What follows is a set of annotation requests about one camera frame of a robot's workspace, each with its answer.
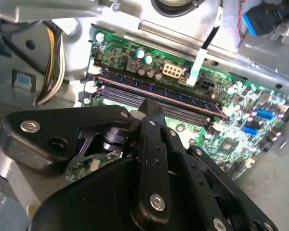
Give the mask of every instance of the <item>wire bundle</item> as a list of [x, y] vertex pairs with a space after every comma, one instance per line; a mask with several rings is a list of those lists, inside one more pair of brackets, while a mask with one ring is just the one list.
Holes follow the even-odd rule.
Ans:
[[50, 40], [51, 54], [48, 60], [46, 71], [40, 67], [34, 60], [26, 55], [21, 49], [12, 43], [6, 36], [21, 33], [26, 31], [40, 22], [18, 25], [18, 28], [11, 31], [0, 30], [2, 41], [14, 54], [26, 62], [30, 67], [38, 73], [44, 75], [42, 90], [37, 98], [34, 99], [33, 105], [42, 105], [48, 102], [60, 89], [65, 74], [65, 52], [63, 47], [62, 30], [53, 22], [43, 21], [47, 27], [47, 32]]

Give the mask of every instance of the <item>green circuit board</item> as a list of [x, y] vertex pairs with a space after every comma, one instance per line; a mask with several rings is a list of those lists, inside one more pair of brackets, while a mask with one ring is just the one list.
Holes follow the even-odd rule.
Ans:
[[[138, 50], [143, 50], [145, 55], [152, 57], [152, 63], [147, 64], [144, 59], [135, 57]], [[93, 65], [103, 68], [114, 68], [125, 73], [133, 72], [138, 75], [137, 68], [144, 70], [153, 69], [154, 72], [162, 73], [166, 64], [173, 64], [183, 70], [190, 70], [192, 62], [185, 59], [155, 50], [153, 48], [137, 44], [120, 38], [103, 30], [96, 30], [92, 41], [92, 54], [90, 56], [88, 72]], [[253, 158], [264, 150], [262, 141], [272, 142], [271, 131], [278, 130], [289, 118], [289, 95], [278, 90], [268, 89], [254, 84], [244, 78], [224, 74], [203, 66], [200, 70], [199, 79], [195, 86], [190, 87], [184, 83], [188, 77], [184, 72], [179, 77], [170, 77], [162, 73], [162, 78], [139, 75], [139, 79], [150, 79], [151, 82], [162, 83], [172, 89], [189, 92], [192, 95], [215, 100], [227, 115], [227, 118], [214, 117], [214, 134], [208, 129], [193, 123], [187, 123], [183, 119], [166, 118], [167, 126], [175, 130], [184, 145], [202, 147], [207, 154], [226, 172], [232, 179], [238, 178], [254, 162]], [[103, 99], [99, 104], [116, 104], [137, 110], [129, 102], [116, 102]], [[270, 118], [259, 115], [262, 110], [270, 114]], [[247, 124], [256, 124], [256, 134], [247, 132]], [[90, 165], [94, 160], [89, 160], [85, 166], [76, 167], [69, 175], [69, 179], [75, 181], [90, 171]]]

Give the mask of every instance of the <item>white cable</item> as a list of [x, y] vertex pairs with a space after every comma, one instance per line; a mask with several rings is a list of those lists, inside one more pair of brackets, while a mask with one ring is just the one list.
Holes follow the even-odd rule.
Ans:
[[66, 61], [65, 61], [65, 53], [64, 53], [64, 47], [63, 47], [63, 38], [61, 36], [61, 46], [60, 46], [60, 51], [59, 51], [59, 65], [60, 65], [60, 71], [59, 71], [59, 76], [56, 84], [54, 85], [53, 89], [49, 92], [49, 94], [42, 99], [38, 104], [43, 104], [47, 102], [49, 99], [51, 99], [60, 89], [63, 80], [64, 80], [64, 74], [65, 74], [65, 69], [66, 69]]

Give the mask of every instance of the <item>blue connector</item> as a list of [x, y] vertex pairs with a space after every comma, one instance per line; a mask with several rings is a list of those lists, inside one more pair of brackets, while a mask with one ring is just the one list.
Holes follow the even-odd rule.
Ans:
[[252, 24], [251, 24], [251, 22], [250, 22], [250, 20], [246, 14], [243, 15], [243, 19], [245, 21], [245, 24], [246, 24], [248, 30], [250, 31], [250, 34], [253, 36], [257, 36], [257, 33], [256, 33], [254, 27], [252, 26]]
[[257, 109], [257, 117], [260, 119], [272, 120], [274, 118], [274, 114], [270, 111]]
[[254, 128], [247, 128], [247, 127], [243, 127], [243, 132], [245, 132], [246, 134], [255, 136], [258, 134], [258, 130], [254, 129]]

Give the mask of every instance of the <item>motherboard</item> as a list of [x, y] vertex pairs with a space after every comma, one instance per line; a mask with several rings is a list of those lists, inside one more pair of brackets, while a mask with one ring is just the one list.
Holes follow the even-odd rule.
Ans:
[[[102, 98], [84, 106], [96, 105], [99, 100], [98, 104], [137, 110], [143, 99], [150, 97], [161, 104], [167, 126], [180, 135], [185, 148], [202, 147], [236, 179], [251, 167], [257, 154], [283, 140], [280, 128], [289, 120], [289, 95], [215, 71], [206, 64], [197, 83], [189, 86], [186, 80], [192, 65], [191, 61], [97, 29], [88, 74], [102, 68], [95, 82], [105, 89]], [[90, 173], [88, 167], [81, 175], [79, 169], [84, 168], [77, 169], [74, 179]]]

